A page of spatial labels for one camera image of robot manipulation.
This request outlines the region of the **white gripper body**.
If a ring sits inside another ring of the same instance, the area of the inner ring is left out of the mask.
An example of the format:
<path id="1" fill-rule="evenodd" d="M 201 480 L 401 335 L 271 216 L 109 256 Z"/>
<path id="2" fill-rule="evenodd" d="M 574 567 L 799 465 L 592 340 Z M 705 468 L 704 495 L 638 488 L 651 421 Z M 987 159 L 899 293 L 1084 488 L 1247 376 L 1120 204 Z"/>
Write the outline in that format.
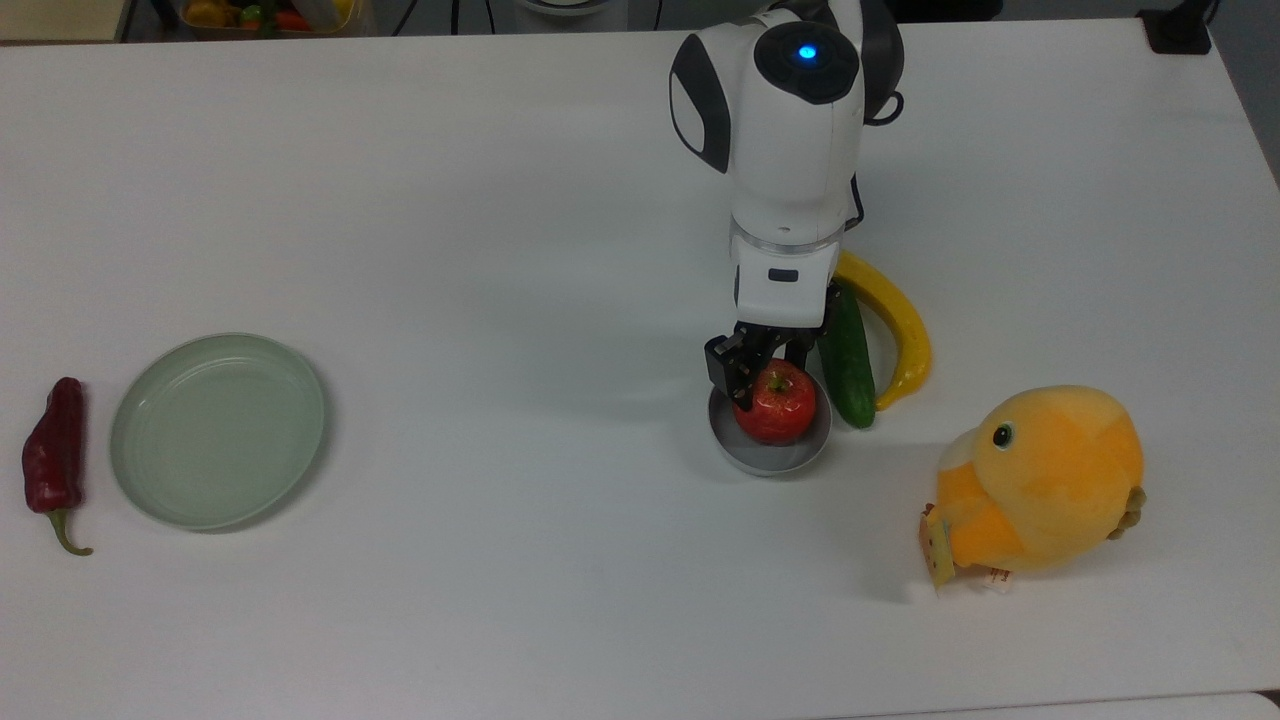
<path id="1" fill-rule="evenodd" d="M 782 329 L 820 327 L 840 251 L 836 240 L 806 246 L 733 240 L 737 322 Z"/>

